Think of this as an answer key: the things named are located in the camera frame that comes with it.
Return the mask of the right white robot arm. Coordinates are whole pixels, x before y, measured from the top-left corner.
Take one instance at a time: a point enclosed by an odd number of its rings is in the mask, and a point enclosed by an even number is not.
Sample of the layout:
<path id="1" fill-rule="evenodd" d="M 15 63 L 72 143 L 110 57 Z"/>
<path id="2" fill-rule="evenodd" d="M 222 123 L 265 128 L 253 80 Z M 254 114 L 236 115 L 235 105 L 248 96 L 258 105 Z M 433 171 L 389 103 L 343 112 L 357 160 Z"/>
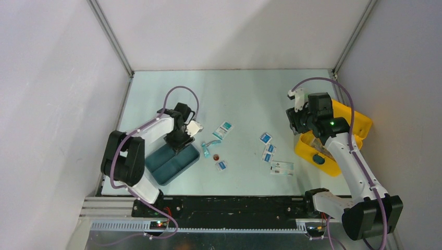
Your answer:
<path id="1" fill-rule="evenodd" d="M 391 196 L 371 172 L 359 151 L 350 126 L 351 119 L 338 117 L 328 93 L 305 95 L 289 91 L 294 107 L 286 110 L 294 133 L 311 132 L 332 155 L 349 188 L 351 198 L 344 199 L 326 189 L 306 192 L 304 213 L 311 218 L 322 212 L 340 220 L 347 236 L 365 240 L 393 233 L 403 210 L 398 195 Z"/>

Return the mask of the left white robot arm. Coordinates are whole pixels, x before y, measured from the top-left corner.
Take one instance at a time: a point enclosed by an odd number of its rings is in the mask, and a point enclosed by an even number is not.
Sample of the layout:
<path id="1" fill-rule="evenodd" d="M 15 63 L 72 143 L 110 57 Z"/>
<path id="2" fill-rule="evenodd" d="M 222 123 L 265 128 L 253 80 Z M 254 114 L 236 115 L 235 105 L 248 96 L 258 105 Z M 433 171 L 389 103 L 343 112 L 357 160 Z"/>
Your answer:
<path id="1" fill-rule="evenodd" d="M 196 112 L 178 103 L 174 109 L 158 110 L 158 117 L 134 132 L 113 131 L 108 138 L 101 173 L 146 201 L 152 217 L 165 210 L 159 186 L 166 186 L 200 158 L 193 146 L 203 127 Z"/>

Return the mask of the teal divided plastic tray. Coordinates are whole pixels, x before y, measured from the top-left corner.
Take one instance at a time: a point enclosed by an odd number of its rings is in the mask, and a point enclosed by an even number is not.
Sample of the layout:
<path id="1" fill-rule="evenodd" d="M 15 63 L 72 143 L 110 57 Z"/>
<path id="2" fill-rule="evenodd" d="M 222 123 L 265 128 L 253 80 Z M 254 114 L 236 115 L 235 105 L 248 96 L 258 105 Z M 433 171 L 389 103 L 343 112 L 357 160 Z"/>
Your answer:
<path id="1" fill-rule="evenodd" d="M 145 158 L 145 166 L 157 184 L 165 186 L 199 159 L 200 153 L 192 144 L 178 153 L 165 144 Z"/>

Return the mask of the teal gauze dressing packet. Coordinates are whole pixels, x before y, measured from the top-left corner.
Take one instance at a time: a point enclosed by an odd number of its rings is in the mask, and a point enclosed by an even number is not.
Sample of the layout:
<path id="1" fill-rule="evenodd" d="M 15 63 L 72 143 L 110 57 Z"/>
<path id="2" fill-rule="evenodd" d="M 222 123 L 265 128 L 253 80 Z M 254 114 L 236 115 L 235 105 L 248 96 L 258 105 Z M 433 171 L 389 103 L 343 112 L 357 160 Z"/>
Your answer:
<path id="1" fill-rule="evenodd" d="M 218 140 L 222 141 L 234 128 L 234 125 L 228 121 L 224 121 L 213 133 Z"/>

